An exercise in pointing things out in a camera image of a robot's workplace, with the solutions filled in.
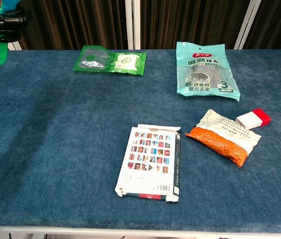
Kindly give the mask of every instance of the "orange snack bag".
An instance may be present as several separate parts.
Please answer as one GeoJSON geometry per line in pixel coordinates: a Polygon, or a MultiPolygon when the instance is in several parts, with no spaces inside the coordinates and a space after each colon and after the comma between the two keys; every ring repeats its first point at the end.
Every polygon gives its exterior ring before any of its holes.
{"type": "Polygon", "coordinates": [[[192,137],[242,167],[261,136],[233,120],[208,110],[186,136],[192,137]]]}

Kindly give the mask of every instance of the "barcode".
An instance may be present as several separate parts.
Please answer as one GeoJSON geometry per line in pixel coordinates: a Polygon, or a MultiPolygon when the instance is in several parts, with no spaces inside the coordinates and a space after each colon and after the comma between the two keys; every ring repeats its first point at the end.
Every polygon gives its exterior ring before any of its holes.
{"type": "Polygon", "coordinates": [[[170,191],[170,186],[168,186],[168,185],[158,185],[157,188],[160,191],[170,191]]]}

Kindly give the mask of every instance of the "blue carpet surface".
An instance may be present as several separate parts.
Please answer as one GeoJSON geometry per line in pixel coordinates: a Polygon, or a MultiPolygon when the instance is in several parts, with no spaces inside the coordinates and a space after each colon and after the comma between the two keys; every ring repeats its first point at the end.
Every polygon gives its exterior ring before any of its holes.
{"type": "Polygon", "coordinates": [[[281,50],[227,50],[238,103],[176,93],[175,50],[144,77],[75,73],[79,51],[9,52],[0,66],[0,225],[281,233],[281,50]],[[189,132],[208,109],[272,117],[242,168],[182,135],[180,199],[120,198],[132,126],[189,132]]]}

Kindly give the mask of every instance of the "green plastic bag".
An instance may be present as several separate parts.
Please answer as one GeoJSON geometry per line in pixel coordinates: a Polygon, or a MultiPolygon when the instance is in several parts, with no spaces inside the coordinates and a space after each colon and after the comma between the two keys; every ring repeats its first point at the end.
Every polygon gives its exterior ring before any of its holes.
{"type": "Polygon", "coordinates": [[[119,72],[144,75],[146,52],[115,53],[102,46],[84,46],[74,71],[119,72]]]}
{"type": "Polygon", "coordinates": [[[214,95],[240,100],[224,44],[177,42],[177,80],[177,93],[184,96],[214,95]]]}

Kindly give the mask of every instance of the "small box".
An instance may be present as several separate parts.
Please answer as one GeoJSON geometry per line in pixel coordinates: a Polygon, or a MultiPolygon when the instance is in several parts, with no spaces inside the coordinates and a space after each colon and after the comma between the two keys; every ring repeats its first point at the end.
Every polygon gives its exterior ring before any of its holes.
{"type": "Polygon", "coordinates": [[[268,116],[262,109],[258,108],[247,114],[238,116],[235,122],[246,129],[251,129],[269,124],[271,122],[271,117],[268,116]]]}
{"type": "Polygon", "coordinates": [[[179,200],[180,127],[139,124],[130,132],[116,193],[179,200]]]}

